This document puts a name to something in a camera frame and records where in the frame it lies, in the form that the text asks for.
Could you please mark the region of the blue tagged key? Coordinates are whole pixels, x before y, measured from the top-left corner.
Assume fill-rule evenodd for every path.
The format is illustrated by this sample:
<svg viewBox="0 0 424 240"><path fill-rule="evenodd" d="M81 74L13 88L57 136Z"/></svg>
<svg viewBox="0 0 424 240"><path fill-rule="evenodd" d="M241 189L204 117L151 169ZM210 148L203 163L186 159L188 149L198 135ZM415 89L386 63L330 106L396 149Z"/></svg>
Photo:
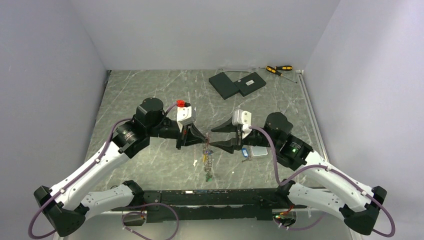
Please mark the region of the blue tagged key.
<svg viewBox="0 0 424 240"><path fill-rule="evenodd" d="M250 161L251 160L251 155L249 154L248 150L246 148L242 148L241 149L241 153L244 157L244 159L241 161L242 163Z"/></svg>

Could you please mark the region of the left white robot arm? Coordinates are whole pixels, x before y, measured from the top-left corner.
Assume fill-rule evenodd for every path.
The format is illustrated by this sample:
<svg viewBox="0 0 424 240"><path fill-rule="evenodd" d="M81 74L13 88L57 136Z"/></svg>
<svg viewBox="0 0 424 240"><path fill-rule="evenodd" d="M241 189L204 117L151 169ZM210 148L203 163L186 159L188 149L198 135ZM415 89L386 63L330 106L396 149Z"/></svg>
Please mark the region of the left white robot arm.
<svg viewBox="0 0 424 240"><path fill-rule="evenodd" d="M195 108L183 100L172 106L177 110L174 120L168 117L169 111L160 99L144 99L131 118L112 126L104 144L83 165L59 183L41 186L34 192L39 205L37 214L47 218L53 233L66 237L103 212L121 207L139 209L145 202L145 193L133 180L110 190L93 191L93 188L148 147L151 138L174 139L177 149L206 143L206 136L195 126Z"/></svg>

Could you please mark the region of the metal keyring with keys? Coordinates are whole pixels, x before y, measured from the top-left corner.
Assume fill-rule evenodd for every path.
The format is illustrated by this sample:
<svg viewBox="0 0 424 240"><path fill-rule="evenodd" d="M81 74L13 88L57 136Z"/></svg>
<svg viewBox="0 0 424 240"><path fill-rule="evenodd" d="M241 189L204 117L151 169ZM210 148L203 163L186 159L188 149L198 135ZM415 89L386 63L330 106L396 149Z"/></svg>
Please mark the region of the metal keyring with keys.
<svg viewBox="0 0 424 240"><path fill-rule="evenodd" d="M213 178L213 160L211 155L213 151L210 149L210 136L209 133L206 133L206 142L202 149L202 162L203 162L203 170L205 172L205 181L209 182Z"/></svg>

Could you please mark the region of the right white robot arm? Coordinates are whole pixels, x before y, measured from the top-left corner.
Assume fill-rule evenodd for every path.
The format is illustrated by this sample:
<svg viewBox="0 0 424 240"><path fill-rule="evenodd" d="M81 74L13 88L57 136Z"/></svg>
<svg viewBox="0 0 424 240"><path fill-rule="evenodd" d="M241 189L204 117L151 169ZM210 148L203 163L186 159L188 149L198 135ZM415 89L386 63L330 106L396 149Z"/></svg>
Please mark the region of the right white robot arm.
<svg viewBox="0 0 424 240"><path fill-rule="evenodd" d="M294 136L292 128L281 112L270 113L264 126L257 127L252 125L251 113L239 109L229 120L212 129L215 133L234 133L235 136L212 145L231 154L244 146L270 148L274 168L289 168L294 175L303 174L325 188L321 191L306 187L295 182L294 176L278 180L275 200L280 207L312 207L342 220L359 234L374 233L379 214L384 211L387 191L380 186L370 187L343 173Z"/></svg>

